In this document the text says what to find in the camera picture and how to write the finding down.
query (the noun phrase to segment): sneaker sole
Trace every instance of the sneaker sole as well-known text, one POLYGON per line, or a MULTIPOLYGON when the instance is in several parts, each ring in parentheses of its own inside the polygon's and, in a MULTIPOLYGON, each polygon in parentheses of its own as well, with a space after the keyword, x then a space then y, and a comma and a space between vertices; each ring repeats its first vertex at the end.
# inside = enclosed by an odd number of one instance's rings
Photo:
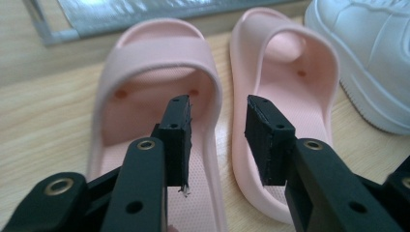
POLYGON ((305 25, 328 39, 339 56, 340 82, 356 109, 376 128, 397 134, 410 134, 410 125, 398 121, 394 115, 410 115, 408 108, 387 92, 367 72, 354 53, 323 23, 316 5, 311 3, 306 11, 305 25))

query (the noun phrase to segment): wooden table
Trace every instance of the wooden table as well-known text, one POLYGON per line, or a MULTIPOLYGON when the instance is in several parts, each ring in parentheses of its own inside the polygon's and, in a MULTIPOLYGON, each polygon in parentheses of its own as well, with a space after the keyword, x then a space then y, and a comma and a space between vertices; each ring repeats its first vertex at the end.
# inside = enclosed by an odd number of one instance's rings
MULTIPOLYGON (((275 8, 302 22, 301 6, 306 3, 275 8)), ((228 43, 229 30, 240 15, 219 15, 224 18, 224 27, 220 27, 218 17, 190 20, 211 45, 222 82, 217 140, 228 226, 230 231, 293 231, 292 226, 253 208, 238 189, 232 172, 233 90, 228 43)), ((104 59, 120 34, 44 47, 21 1, 4 1, 0 21, 2 228, 38 181, 62 171, 85 173, 97 83, 104 59)), ((410 136, 385 133, 369 125, 341 89, 332 125, 337 153, 355 173, 377 183, 410 154, 410 136)))

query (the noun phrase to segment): black clamp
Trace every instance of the black clamp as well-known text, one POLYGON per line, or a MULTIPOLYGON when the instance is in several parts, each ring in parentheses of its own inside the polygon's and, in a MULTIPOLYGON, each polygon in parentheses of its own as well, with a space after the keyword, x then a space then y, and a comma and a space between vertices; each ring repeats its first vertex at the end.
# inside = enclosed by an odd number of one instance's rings
POLYGON ((410 159, 383 186, 353 174, 325 142, 297 139, 268 100, 249 96, 246 138, 263 186, 284 186, 297 231, 410 231, 410 159))
POLYGON ((71 172, 42 180, 3 231, 166 231, 167 187, 189 191, 190 120, 189 96, 172 99, 121 167, 88 184, 71 172))

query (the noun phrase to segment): white sneaker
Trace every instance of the white sneaker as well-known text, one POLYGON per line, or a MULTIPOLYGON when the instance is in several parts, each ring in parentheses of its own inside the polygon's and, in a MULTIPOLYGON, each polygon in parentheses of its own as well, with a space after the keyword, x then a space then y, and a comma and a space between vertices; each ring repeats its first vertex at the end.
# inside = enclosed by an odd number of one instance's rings
POLYGON ((313 0, 305 24, 335 47, 341 84, 362 116, 410 134, 410 1, 313 0))

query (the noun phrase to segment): slide sandal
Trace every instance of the slide sandal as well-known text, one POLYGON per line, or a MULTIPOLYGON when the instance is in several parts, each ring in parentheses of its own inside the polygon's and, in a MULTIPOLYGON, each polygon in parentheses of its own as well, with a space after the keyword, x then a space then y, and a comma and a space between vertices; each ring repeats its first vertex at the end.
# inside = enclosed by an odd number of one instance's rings
POLYGON ((292 223, 284 187, 263 187, 244 135, 247 97, 271 101, 298 138, 332 145, 331 107, 338 85, 337 58, 320 36, 276 11, 243 14, 231 37, 234 83, 232 162, 247 200, 265 215, 292 223))
POLYGON ((211 49, 185 21, 162 18, 125 32, 107 57, 93 116, 87 178, 120 166, 130 143, 150 136, 168 102, 191 103, 190 195, 168 188, 168 224, 177 231, 226 231, 215 126, 221 86, 211 49))

